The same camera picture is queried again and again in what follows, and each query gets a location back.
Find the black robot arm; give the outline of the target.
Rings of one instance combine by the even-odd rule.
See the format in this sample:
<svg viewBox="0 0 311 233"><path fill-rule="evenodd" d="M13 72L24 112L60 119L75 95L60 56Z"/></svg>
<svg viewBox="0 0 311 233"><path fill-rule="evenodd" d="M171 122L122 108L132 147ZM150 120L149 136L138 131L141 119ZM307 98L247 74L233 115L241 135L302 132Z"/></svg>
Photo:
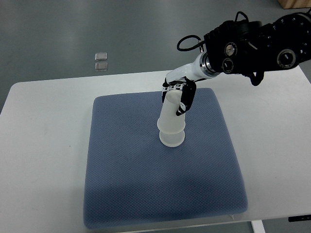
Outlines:
<svg viewBox="0 0 311 233"><path fill-rule="evenodd" d="M162 96L180 90L176 115L191 108L196 83L221 73L241 74L257 86L267 71L288 70L311 58L311 15L292 13L274 23L228 20L197 38L200 54L193 63L169 72L162 85Z"/></svg>

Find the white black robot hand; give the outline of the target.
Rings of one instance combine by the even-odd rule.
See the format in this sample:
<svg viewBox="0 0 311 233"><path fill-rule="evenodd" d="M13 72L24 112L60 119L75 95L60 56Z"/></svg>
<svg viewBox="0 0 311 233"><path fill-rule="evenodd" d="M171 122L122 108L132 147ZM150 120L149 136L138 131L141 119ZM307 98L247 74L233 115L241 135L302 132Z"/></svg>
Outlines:
<svg viewBox="0 0 311 233"><path fill-rule="evenodd" d="M198 55L193 63L183 65L174 69L166 75L165 82L162 84L162 103L165 100L166 94L170 85L173 83L183 83L187 81L182 87L182 94L180 99L180 105L176 111L176 115L180 116L187 112L193 103L196 92L196 81L211 79L218 76L219 73L211 68L208 56L206 52L202 52Z"/></svg>

